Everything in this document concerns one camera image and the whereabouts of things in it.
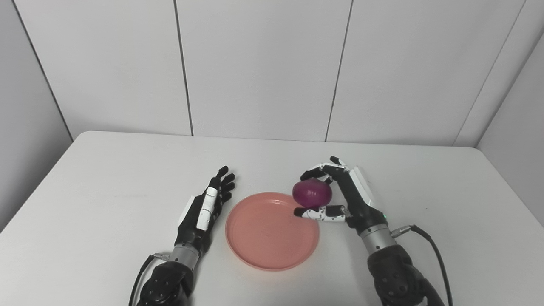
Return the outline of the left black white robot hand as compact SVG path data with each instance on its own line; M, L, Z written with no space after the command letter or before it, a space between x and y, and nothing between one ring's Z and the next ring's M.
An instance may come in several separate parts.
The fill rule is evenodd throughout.
M175 246L190 246L200 255L208 252L212 243L212 231L223 206L232 198L235 174L227 165L220 168L210 179L206 189L189 200L183 219L178 226Z

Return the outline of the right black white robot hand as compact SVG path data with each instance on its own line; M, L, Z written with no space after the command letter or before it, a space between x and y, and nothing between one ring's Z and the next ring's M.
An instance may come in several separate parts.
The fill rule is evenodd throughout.
M371 193L365 189L362 174L358 168L350 168L338 157L330 157L330 162L321 163L305 171L301 181L325 177L326 183L336 182L345 205L333 205L326 208L323 205L316 208L299 207L294 209L294 215L317 221L345 221L349 228L361 235L373 232L374 228L388 228L388 221L383 212L373 207Z

